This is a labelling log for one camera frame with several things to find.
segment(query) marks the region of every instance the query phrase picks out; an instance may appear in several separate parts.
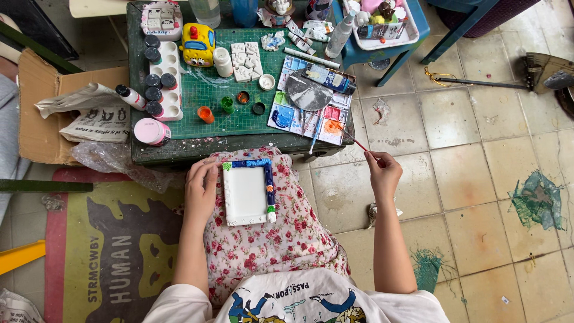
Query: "tiled floor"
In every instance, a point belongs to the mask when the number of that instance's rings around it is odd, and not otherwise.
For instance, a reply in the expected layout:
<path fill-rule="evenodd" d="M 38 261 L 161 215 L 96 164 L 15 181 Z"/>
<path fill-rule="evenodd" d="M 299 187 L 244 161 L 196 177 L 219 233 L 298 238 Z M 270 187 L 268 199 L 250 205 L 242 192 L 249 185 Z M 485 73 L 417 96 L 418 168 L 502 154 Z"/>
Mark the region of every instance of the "tiled floor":
<path fill-rule="evenodd" d="M 422 6 L 431 36 L 391 82 L 372 86 L 382 73 L 368 65 L 348 70 L 359 75 L 352 103 L 357 139 L 391 153 L 403 166 L 396 204 L 404 211 L 399 219 L 408 249 L 441 257 L 435 296 L 451 322 L 572 322 L 573 121 L 552 93 L 459 84 L 445 88 L 431 82 L 419 61 L 448 29 L 434 8 L 425 1 Z M 55 23 L 62 24 L 60 29 L 69 25 L 66 17 Z M 100 18 L 80 25 L 86 23 L 110 28 Z M 101 53 L 94 39 L 69 36 L 70 30 L 64 34 L 81 48 L 84 68 L 127 62 L 115 36 Z M 460 39 L 429 70 L 520 82 L 519 57 L 534 51 L 574 60 L 573 35 L 568 1 L 542 0 L 481 38 Z M 374 124 L 378 116 L 372 106 L 379 98 L 391 107 L 387 126 Z M 296 162 L 294 168 L 319 218 L 347 250 L 359 288 L 373 289 L 373 229 L 364 230 L 373 194 L 366 189 L 369 168 L 362 151 L 355 145 L 309 164 Z M 49 179 L 54 169 L 34 164 L 27 177 Z M 560 186 L 566 230 L 545 230 L 540 224 L 527 228 L 519 219 L 509 192 L 534 170 Z M 46 212 L 39 199 L 14 197 L 0 227 L 0 250 L 44 236 Z M 0 287 L 30 298 L 42 311 L 43 265 L 37 260 L 0 276 Z"/>

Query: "green paint jar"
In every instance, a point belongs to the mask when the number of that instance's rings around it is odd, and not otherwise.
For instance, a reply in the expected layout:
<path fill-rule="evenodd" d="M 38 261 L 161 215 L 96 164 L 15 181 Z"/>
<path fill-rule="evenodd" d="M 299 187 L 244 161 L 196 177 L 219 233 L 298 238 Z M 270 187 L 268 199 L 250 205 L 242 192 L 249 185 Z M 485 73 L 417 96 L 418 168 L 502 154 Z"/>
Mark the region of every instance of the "green paint jar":
<path fill-rule="evenodd" d="M 223 111 L 225 111 L 227 114 L 233 113 L 233 111 L 235 110 L 233 108 L 233 99 L 231 97 L 223 97 L 221 99 L 221 107 L 223 108 Z"/>

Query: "white t-shirt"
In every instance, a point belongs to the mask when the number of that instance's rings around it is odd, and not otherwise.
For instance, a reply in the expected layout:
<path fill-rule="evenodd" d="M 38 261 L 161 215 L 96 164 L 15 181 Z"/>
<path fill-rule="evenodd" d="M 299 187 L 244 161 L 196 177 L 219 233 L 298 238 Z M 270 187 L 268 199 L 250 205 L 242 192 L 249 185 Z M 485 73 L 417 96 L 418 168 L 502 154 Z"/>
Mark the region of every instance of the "white t-shirt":
<path fill-rule="evenodd" d="M 143 323 L 448 323 L 427 291 L 363 292 L 352 281 L 317 268 L 243 278 L 212 318 L 209 299 L 195 286 L 176 284 L 161 293 Z"/>

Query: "yellow spongebob figure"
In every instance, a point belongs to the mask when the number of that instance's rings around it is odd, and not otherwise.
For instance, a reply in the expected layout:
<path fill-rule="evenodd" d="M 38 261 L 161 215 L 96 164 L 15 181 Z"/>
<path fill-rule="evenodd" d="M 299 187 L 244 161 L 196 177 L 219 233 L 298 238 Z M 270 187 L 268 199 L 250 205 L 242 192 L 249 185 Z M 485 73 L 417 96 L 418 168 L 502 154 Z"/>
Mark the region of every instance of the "yellow spongebob figure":
<path fill-rule="evenodd" d="M 215 32 L 206 25 L 189 22 L 183 26 L 180 51 L 191 66 L 210 67 L 214 64 Z"/>

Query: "green cutting mat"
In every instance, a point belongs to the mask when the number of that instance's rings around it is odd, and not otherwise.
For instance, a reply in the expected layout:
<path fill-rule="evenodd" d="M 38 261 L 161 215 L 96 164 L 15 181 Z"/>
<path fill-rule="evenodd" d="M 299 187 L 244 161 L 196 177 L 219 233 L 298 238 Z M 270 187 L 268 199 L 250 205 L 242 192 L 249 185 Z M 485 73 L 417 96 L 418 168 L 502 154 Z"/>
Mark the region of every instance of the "green cutting mat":
<path fill-rule="evenodd" d="M 285 44 L 279 51 L 269 52 L 261 48 L 261 37 L 283 30 Z M 231 44 L 256 41 L 259 43 L 259 55 L 264 74 L 271 74 L 275 78 L 275 87 L 281 75 L 281 68 L 285 60 L 284 47 L 297 49 L 287 37 L 288 29 L 261 28 L 261 29 L 216 29 L 216 47 L 225 47 L 231 53 Z M 313 49 L 323 57 L 323 45 L 319 41 L 313 42 Z M 232 134 L 279 133 L 283 130 L 267 126 L 267 119 L 273 104 L 276 90 L 263 91 L 259 87 L 259 80 L 237 83 L 233 75 L 224 79 L 219 76 L 215 67 L 192 67 L 187 65 L 180 57 L 181 66 L 190 74 L 181 76 L 181 99 L 183 102 L 183 119 L 169 121 L 166 124 L 172 131 L 172 139 L 192 139 Z M 251 99 L 245 105 L 237 101 L 237 93 L 247 91 Z M 235 111 L 227 114 L 221 108 L 221 98 L 232 97 Z M 251 111 L 255 102 L 263 102 L 267 109 L 265 114 L 257 116 Z M 206 124 L 197 116 L 197 109 L 208 106 L 215 116 L 212 124 Z"/>

